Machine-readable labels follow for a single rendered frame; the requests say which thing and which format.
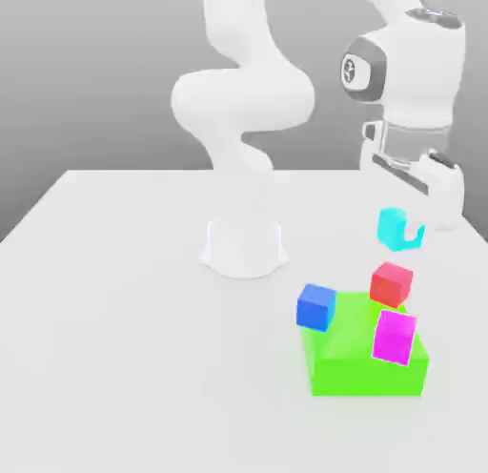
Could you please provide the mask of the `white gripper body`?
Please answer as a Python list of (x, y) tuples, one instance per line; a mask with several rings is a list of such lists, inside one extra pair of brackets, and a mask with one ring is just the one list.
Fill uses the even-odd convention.
[(446, 154), (429, 148), (418, 161), (399, 166), (389, 161), (373, 142), (364, 142), (360, 169), (406, 195), (405, 203), (421, 210), (422, 225), (430, 231), (450, 231), (462, 219), (464, 174)]

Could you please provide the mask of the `small cyan cube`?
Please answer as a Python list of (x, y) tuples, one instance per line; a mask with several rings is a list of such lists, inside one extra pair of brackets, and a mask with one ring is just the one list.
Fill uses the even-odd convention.
[(415, 238), (407, 240), (405, 229), (407, 215), (399, 208), (385, 208), (379, 213), (376, 236), (378, 240), (393, 252), (415, 250), (421, 247), (425, 226), (420, 225)]

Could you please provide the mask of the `small red cube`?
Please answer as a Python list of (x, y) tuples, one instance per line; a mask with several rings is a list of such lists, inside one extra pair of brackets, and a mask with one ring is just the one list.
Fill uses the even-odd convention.
[(391, 262), (384, 262), (372, 274), (370, 299), (398, 308), (409, 296), (414, 272)]

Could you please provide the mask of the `small magenta cube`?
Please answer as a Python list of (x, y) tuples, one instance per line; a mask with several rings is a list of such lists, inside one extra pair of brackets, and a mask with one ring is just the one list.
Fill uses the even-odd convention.
[(407, 366), (416, 329), (417, 319), (414, 316), (382, 309), (376, 323), (372, 357)]

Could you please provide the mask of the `small blue cube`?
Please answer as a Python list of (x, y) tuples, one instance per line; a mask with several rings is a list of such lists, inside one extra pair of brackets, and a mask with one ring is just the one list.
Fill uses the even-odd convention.
[(336, 312), (336, 290), (308, 283), (296, 305), (296, 324), (325, 333)]

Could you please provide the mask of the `large green box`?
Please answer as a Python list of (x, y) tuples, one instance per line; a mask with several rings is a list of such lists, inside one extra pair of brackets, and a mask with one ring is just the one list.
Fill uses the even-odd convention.
[(429, 356), (415, 333), (409, 364), (372, 357), (376, 323), (382, 309), (367, 293), (336, 296), (335, 316), (325, 333), (303, 328), (301, 336), (311, 392), (315, 396), (419, 396)]

